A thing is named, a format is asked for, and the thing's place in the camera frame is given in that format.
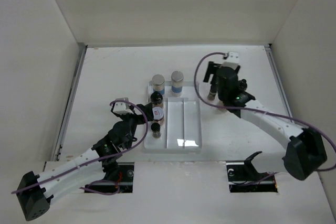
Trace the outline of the white-lid red-label jar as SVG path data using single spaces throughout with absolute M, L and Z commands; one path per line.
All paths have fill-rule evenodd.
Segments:
M 160 126 L 164 124 L 164 110 L 161 107 L 155 106 L 152 109 L 153 112 L 153 122 L 158 123 Z

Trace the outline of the black-cap brown spice bottle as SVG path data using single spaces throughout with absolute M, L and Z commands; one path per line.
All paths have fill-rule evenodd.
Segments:
M 154 91 L 150 96 L 150 101 L 152 103 L 152 108 L 164 108 L 163 95 L 158 91 Z

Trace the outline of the small black-cap spice bottle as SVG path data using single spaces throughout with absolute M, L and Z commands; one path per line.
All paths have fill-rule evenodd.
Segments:
M 160 138 L 161 137 L 161 126 L 159 123 L 152 123 L 151 125 L 151 131 L 152 131 L 152 136 L 154 138 Z

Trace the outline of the silver-lid blue-label spice jar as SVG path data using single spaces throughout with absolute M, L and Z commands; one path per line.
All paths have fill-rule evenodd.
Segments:
M 152 89 L 161 95 L 165 94 L 165 79 L 161 74 L 156 74 L 152 77 Z

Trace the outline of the black-cap cream sauce bottle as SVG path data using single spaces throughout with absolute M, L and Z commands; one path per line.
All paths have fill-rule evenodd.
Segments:
M 247 87 L 248 87 L 248 85 L 247 85 L 246 79 L 239 80 L 238 90 L 240 92 L 246 91 Z

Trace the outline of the pink-lid small jar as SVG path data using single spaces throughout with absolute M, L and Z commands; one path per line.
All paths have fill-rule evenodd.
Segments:
M 227 112 L 227 110 L 225 108 L 218 108 L 217 110 L 221 113 L 226 113 Z

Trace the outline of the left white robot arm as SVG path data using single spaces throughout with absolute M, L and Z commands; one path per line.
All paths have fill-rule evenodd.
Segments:
M 111 113 L 120 120 L 96 144 L 74 159 L 50 170 L 26 173 L 13 192 L 26 221 L 45 214 L 50 206 L 66 194 L 91 182 L 113 181 L 118 175 L 118 158 L 136 148 L 144 138 L 137 139 L 137 126 L 153 121 L 153 105 L 133 104 L 128 99 L 110 103 Z

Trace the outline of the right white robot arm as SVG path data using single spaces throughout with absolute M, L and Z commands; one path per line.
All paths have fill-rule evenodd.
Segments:
M 287 172 L 298 180 L 305 180 L 327 161 L 327 154 L 321 134 L 313 127 L 294 124 L 292 119 L 275 115 L 246 91 L 247 82 L 239 80 L 240 66 L 230 63 L 218 64 L 210 61 L 204 82 L 211 83 L 223 108 L 256 127 L 276 140 L 284 153 L 270 161 L 250 162 L 244 166 L 244 175 L 257 179 L 266 166 L 274 165 L 277 172 Z

